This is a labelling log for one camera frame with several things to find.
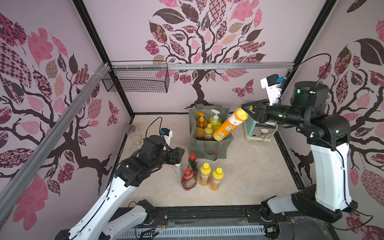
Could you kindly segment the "green fabric shopping bag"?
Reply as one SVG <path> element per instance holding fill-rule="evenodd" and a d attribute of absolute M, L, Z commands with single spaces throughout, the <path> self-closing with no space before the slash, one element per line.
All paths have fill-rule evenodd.
<path fill-rule="evenodd" d="M 227 120 L 230 110 L 222 106 L 197 105 L 189 109 L 189 153 L 197 159 L 216 161 L 227 158 L 232 134 L 215 139 L 215 131 Z"/>

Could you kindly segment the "large orange pump soap bottle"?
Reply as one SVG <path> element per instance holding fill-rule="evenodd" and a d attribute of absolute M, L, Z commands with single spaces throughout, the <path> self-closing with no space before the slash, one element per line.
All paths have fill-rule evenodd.
<path fill-rule="evenodd" d="M 199 116 L 197 118 L 197 127 L 196 127 L 196 139 L 204 140 L 205 139 L 205 128 L 208 125 L 208 122 L 205 119 L 205 114 L 203 112 L 196 112 Z"/>

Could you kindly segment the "yellow pump soap bottle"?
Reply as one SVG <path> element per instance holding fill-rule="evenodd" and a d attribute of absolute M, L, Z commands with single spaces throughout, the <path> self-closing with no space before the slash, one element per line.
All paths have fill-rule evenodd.
<path fill-rule="evenodd" d="M 216 131 L 223 124 L 223 120 L 219 116 L 221 112 L 216 109 L 211 109 L 211 112 L 214 115 L 210 117 L 209 123 L 212 125 L 213 129 Z"/>

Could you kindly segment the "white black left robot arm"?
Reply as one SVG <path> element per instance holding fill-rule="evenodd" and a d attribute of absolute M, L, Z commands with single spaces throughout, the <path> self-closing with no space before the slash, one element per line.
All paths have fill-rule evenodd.
<path fill-rule="evenodd" d="M 143 223 L 150 224 L 155 207 L 147 200 L 139 201 L 129 212 L 114 219 L 121 204 L 140 184 L 163 165 L 181 163 L 185 150 L 169 147 L 170 138 L 151 135 L 143 146 L 123 160 L 105 192 L 71 229 L 62 230 L 57 240 L 116 240 L 126 231 Z"/>

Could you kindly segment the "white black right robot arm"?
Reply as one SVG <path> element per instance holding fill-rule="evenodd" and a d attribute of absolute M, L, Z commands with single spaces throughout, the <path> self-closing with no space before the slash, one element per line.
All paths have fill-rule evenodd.
<path fill-rule="evenodd" d="M 339 115 L 325 114 L 329 88 L 316 82 L 297 82 L 289 106 L 271 100 L 242 105 L 259 123 L 268 121 L 295 127 L 307 138 L 316 170 L 316 183 L 287 197 L 262 201 L 260 216 L 271 222 L 280 213 L 300 212 L 328 223 L 342 218 L 342 213 L 356 211 L 358 203 L 349 193 L 347 154 L 351 126 Z"/>

